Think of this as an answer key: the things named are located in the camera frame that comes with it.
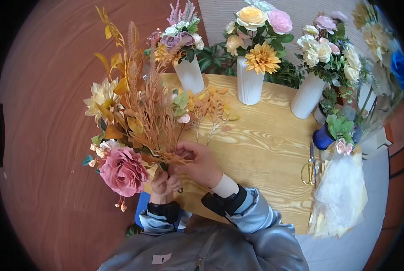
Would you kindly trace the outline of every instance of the yellow dahlia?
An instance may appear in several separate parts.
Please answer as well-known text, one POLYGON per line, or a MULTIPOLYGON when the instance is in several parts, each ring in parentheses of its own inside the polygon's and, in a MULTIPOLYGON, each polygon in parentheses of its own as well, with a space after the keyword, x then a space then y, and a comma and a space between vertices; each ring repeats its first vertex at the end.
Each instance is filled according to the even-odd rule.
POLYGON ((166 45, 159 43, 158 48, 155 50, 155 61, 161 62, 162 65, 166 65, 172 62, 173 66, 177 66, 178 61, 185 56, 184 51, 179 50, 176 54, 171 54, 167 51, 166 45))
POLYGON ((277 72, 276 69, 280 68, 277 63, 280 63, 281 60, 276 57, 276 54, 277 51, 266 41, 262 45, 255 45, 255 48, 250 50, 250 54, 246 54, 247 61, 245 63, 248 65, 246 71, 255 69, 256 74, 259 74, 259 70, 262 74, 277 72))

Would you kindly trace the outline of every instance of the pink flower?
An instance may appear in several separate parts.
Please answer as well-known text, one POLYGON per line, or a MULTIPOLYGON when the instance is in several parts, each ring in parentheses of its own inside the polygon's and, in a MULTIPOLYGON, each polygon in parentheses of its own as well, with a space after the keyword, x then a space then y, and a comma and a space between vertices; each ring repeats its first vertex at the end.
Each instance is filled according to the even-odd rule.
POLYGON ((343 14, 342 12, 340 12, 340 11, 332 12, 331 18, 332 19, 339 19, 339 20, 341 20, 343 22, 348 21, 348 17, 345 14, 343 14))
POLYGON ((129 147, 112 149, 100 165, 99 174, 106 184, 124 197, 141 193, 143 182, 149 181, 149 173, 142 166, 142 156, 129 147))
POLYGON ((340 54, 339 47, 336 46, 333 42, 330 42, 330 48, 332 49, 332 54, 334 55, 340 54))
POLYGON ((345 151, 345 139, 341 138, 338 140, 338 143, 336 143, 336 151, 341 154, 345 151))
POLYGON ((267 12, 268 22, 273 27, 273 30, 279 34, 288 34, 292 30, 292 21, 289 15, 279 9, 273 9, 267 12))
POLYGON ((334 34, 333 30, 337 30, 335 21, 325 16, 318 16, 315 18, 315 23, 319 29, 325 29, 328 33, 334 34))
POLYGON ((349 155, 351 151, 352 151, 352 144, 351 143, 346 144, 345 151, 343 152, 343 154, 349 155))

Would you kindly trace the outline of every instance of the wood grain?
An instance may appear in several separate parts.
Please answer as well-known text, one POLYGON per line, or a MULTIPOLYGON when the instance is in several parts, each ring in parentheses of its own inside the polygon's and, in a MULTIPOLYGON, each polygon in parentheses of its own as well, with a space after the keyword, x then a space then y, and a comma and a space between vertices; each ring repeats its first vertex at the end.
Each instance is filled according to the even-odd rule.
MULTIPOLYGON (((241 119, 228 122, 231 131, 220 129, 211 137, 209 147, 225 174, 245 187, 257 187, 268 203, 282 213, 284 223, 292 223, 297 234, 305 234, 310 217, 312 187, 303 184, 300 172, 309 159, 310 139, 319 128, 312 116, 295 117, 290 103, 297 90, 264 82, 261 101, 248 106, 237 99, 237 78, 206 75, 209 85, 229 88, 225 99, 232 114, 241 119)), ((176 74, 165 74, 163 84, 180 86, 176 74)), ((206 144, 211 124, 206 117, 200 124, 199 143, 206 144)), ((185 131, 182 138, 195 141, 195 130, 185 131)), ((175 194, 185 210, 213 220, 225 220, 206 209, 200 199, 207 190, 183 179, 184 193, 175 194)))

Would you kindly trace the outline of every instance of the yellow rose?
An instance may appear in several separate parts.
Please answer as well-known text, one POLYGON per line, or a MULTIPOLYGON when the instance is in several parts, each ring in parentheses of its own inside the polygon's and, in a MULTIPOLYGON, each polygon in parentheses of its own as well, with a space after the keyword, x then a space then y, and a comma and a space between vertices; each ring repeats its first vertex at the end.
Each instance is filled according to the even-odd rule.
POLYGON ((240 46, 244 48, 244 41, 239 36, 230 35, 227 38, 226 51, 231 53, 231 55, 237 56, 238 55, 237 48, 240 47, 240 46))
POLYGON ((250 31, 256 31, 268 20, 268 16, 257 7, 243 7, 237 16, 237 23, 250 31))

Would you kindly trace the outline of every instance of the white vase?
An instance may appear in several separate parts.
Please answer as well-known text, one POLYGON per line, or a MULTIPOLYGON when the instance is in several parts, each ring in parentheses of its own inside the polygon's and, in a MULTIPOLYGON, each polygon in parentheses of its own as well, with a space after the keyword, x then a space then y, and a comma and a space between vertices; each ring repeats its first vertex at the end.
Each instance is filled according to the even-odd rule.
POLYGON ((196 57, 194 57, 191 63, 188 60, 182 60, 181 63, 174 68, 186 92, 191 89, 194 94, 198 94, 204 89, 205 84, 196 57))
POLYGON ((325 84, 313 73, 307 75, 291 102, 291 111, 297 118, 307 118, 312 113, 323 93, 325 84))
POLYGON ((317 105, 317 108, 315 109, 315 112, 313 113, 313 117, 319 124, 324 124, 326 122, 326 116, 324 116, 323 112, 321 112, 321 109, 319 108, 319 104, 317 105))
POLYGON ((255 70, 246 71, 246 58, 239 56, 237 59, 238 75, 238 100, 245 105, 254 105, 260 100, 262 85, 264 84, 264 74, 259 71, 257 75, 255 70))

